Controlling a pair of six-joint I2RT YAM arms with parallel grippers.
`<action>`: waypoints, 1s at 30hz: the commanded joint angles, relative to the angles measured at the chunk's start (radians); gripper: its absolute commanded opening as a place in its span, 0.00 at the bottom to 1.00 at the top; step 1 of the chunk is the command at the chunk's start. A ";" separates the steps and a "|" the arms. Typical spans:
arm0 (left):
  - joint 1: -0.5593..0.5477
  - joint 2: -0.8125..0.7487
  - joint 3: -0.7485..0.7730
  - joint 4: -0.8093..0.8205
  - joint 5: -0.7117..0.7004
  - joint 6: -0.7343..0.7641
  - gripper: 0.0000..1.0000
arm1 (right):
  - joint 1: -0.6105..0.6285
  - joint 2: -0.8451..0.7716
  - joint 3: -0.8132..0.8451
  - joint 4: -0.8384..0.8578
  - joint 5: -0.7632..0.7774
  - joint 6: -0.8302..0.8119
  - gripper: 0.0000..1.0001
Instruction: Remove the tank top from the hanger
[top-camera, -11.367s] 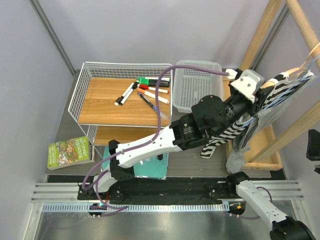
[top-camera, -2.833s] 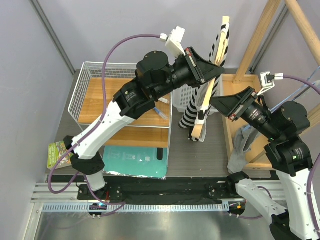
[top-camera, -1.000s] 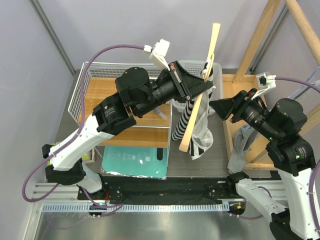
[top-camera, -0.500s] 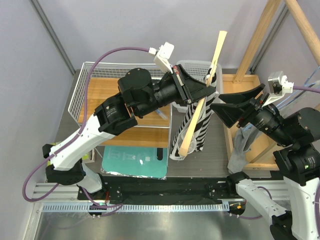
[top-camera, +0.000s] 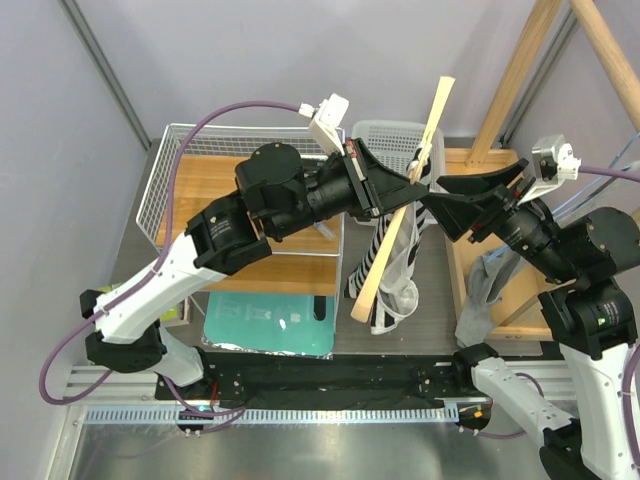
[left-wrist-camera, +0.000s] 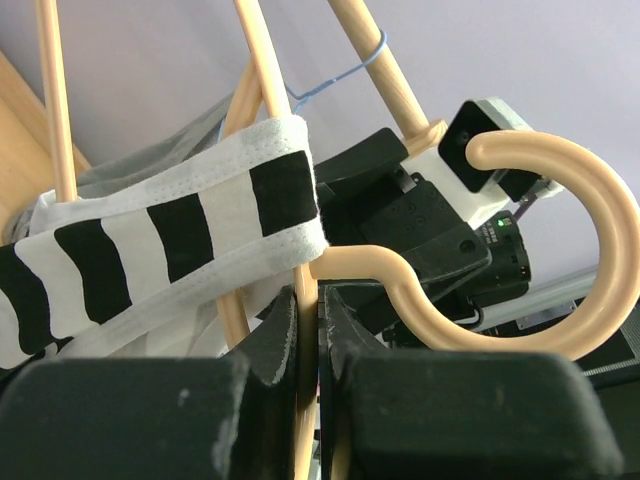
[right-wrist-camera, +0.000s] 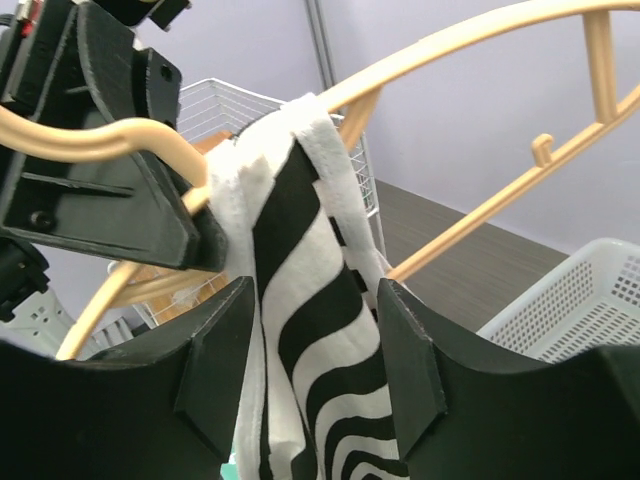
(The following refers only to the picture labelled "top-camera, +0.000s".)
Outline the black white striped tank top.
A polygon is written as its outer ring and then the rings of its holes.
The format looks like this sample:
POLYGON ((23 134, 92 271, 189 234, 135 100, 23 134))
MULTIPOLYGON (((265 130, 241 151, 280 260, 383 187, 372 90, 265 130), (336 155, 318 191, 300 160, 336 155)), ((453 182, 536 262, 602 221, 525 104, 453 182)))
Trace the black white striped tank top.
MULTIPOLYGON (((420 201, 413 202, 406 208, 369 316, 372 335, 393 331, 418 307, 419 292, 413 274, 429 214, 429 210, 420 201)), ((368 250, 348 277, 344 288, 346 298, 355 299, 360 293, 392 217, 392 214, 388 214, 375 220, 374 234, 368 250)))

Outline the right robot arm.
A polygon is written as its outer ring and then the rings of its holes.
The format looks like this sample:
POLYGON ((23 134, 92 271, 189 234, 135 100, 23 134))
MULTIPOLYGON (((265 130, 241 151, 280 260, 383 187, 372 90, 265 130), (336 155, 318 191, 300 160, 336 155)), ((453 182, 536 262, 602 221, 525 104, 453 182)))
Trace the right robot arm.
POLYGON ((535 443, 552 479, 635 479, 639 336, 630 298, 617 283, 639 264, 639 228, 627 213, 600 207, 560 226, 522 177, 525 162, 478 175, 443 176, 422 202, 451 240, 502 240, 550 289, 538 299, 571 374, 578 412, 556 408, 486 344, 463 348, 451 380, 465 395, 498 403, 535 443))

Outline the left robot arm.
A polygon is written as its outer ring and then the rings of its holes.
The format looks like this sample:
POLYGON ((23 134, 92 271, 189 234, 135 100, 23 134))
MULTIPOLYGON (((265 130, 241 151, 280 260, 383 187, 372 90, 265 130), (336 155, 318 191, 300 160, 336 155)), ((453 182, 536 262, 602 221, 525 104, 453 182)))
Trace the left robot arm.
POLYGON ((384 166, 360 139, 348 140, 311 175, 294 146, 265 144, 236 165, 235 184, 118 289, 81 295, 83 314, 96 316, 85 339, 90 362, 118 373, 150 370, 190 398, 205 397, 212 372, 201 348, 185 345, 162 327, 160 317, 169 307, 271 256, 272 241, 342 213, 378 218, 429 191, 409 173, 384 166))

